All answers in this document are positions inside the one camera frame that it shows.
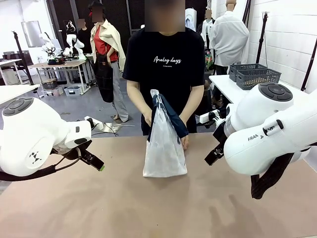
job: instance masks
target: beige jacket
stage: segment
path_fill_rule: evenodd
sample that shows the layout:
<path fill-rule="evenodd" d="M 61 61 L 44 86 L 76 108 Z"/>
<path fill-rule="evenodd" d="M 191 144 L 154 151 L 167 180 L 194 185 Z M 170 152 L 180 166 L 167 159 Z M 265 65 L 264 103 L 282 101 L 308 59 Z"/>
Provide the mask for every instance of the beige jacket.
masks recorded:
<path fill-rule="evenodd" d="M 96 62 L 96 47 L 94 42 L 94 36 L 98 30 L 100 23 L 96 23 L 93 29 L 91 30 L 90 44 L 93 51 L 94 62 Z M 120 33 L 117 29 L 112 26 L 107 20 L 104 24 L 100 26 L 99 37 L 101 40 L 111 45 L 115 51 L 119 54 L 119 68 L 121 71 L 124 69 L 125 64 L 125 54 L 121 45 Z"/>

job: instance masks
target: black pole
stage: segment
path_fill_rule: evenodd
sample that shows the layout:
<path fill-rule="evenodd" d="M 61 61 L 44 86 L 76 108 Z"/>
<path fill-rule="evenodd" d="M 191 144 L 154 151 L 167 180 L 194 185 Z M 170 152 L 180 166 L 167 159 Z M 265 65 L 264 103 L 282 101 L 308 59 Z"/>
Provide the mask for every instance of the black pole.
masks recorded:
<path fill-rule="evenodd" d="M 250 3 L 251 3 L 251 0 L 247 0 L 246 8 L 244 9 L 243 18 L 242 18 L 243 23 L 246 23 L 247 21 L 247 15 L 248 15 L 248 12 L 250 12 L 250 5 L 251 5 Z"/>
<path fill-rule="evenodd" d="M 29 68 L 28 66 L 26 65 L 26 61 L 25 61 L 25 58 L 24 58 L 24 54 L 21 50 L 21 46 L 20 46 L 20 42 L 19 42 L 19 38 L 18 38 L 18 35 L 15 31 L 13 31 L 13 34 L 14 34 L 14 38 L 16 40 L 16 44 L 18 45 L 18 49 L 19 49 L 19 54 L 20 54 L 20 58 L 22 59 L 22 63 L 23 63 L 23 66 L 25 68 L 25 71 L 26 71 L 26 75 L 28 76 L 29 78 L 29 81 L 30 81 L 30 84 L 31 85 L 34 85 L 33 81 L 32 81 L 32 78 L 31 78 L 31 75 L 30 75 L 30 71 L 29 71 Z"/>
<path fill-rule="evenodd" d="M 249 17 L 250 17 L 250 9 L 251 9 L 251 0 L 249 1 L 249 10 L 248 10 L 248 19 L 247 19 L 247 28 L 249 26 Z"/>
<path fill-rule="evenodd" d="M 259 49 L 258 49 L 258 55 L 257 55 L 256 63 L 259 63 L 259 61 L 260 61 L 260 55 L 261 55 L 262 44 L 263 44 L 263 40 L 264 40 L 264 32 L 265 32 L 266 21 L 267 21 L 267 13 L 264 14 L 264 18 L 263 18 L 263 26 L 262 26 L 261 37 L 260 37 L 260 40 L 259 40 Z"/>
<path fill-rule="evenodd" d="M 309 62 L 308 69 L 307 69 L 307 72 L 306 72 L 306 75 L 305 75 L 305 78 L 304 78 L 304 82 L 303 82 L 302 89 L 301 89 L 302 91 L 306 90 L 307 80 L 308 80 L 309 74 L 311 73 L 311 69 L 312 69 L 312 66 L 313 66 L 313 63 L 314 63 L 314 57 L 315 57 L 315 54 L 316 54 L 316 48 L 317 48 L 317 39 L 316 39 L 315 47 L 314 47 L 313 54 L 312 54 L 312 57 L 311 57 L 311 61 Z"/>

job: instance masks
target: black apron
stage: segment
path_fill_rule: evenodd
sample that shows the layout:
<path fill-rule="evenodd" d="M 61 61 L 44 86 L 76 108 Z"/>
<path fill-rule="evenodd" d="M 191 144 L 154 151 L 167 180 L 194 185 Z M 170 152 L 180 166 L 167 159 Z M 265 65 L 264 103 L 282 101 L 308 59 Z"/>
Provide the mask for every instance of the black apron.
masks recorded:
<path fill-rule="evenodd" d="M 94 73 L 101 97 L 106 103 L 113 102 L 113 69 L 107 61 L 106 55 L 96 53 Z"/>

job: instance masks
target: black t-shirt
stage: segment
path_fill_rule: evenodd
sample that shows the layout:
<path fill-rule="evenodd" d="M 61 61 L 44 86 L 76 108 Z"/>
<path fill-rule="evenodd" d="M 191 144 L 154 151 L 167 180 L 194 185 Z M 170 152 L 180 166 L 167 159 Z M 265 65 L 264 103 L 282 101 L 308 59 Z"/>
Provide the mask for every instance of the black t-shirt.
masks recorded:
<path fill-rule="evenodd" d="M 150 108 L 150 90 L 157 89 L 181 114 L 191 87 L 204 85 L 204 73 L 204 41 L 189 28 L 172 36 L 141 29 L 129 40 L 123 78 L 140 83 Z"/>
<path fill-rule="evenodd" d="M 77 37 L 78 39 L 84 43 L 84 48 L 82 48 L 83 52 L 85 54 L 91 54 L 92 49 L 91 49 L 91 44 L 90 44 L 90 36 L 91 36 L 91 31 L 90 30 L 79 30 Z"/>

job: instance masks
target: black pants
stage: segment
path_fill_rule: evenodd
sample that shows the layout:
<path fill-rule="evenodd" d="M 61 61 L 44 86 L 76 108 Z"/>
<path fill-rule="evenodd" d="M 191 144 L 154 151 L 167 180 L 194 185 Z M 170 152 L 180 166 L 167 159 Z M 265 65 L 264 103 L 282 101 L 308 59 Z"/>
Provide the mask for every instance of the black pants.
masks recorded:
<path fill-rule="evenodd" d="M 106 56 L 97 54 L 94 66 L 96 81 L 101 97 L 106 103 L 113 102 L 113 69 L 109 65 Z"/>
<path fill-rule="evenodd" d="M 197 133 L 197 125 L 195 115 L 192 115 L 187 121 L 187 130 L 189 133 Z M 143 135 L 149 135 L 150 133 L 150 126 L 146 123 L 144 116 L 141 116 L 141 129 Z"/>
<path fill-rule="evenodd" d="M 228 70 L 228 67 L 226 67 L 226 66 L 216 65 L 216 73 L 217 73 L 217 75 L 226 75 L 227 74 L 227 70 Z M 217 101 L 220 100 L 221 91 L 216 86 L 214 87 L 212 94 L 213 94 L 214 98 Z M 223 95 L 222 102 L 223 102 L 223 106 L 227 107 L 227 105 L 229 103 L 229 100 Z"/>

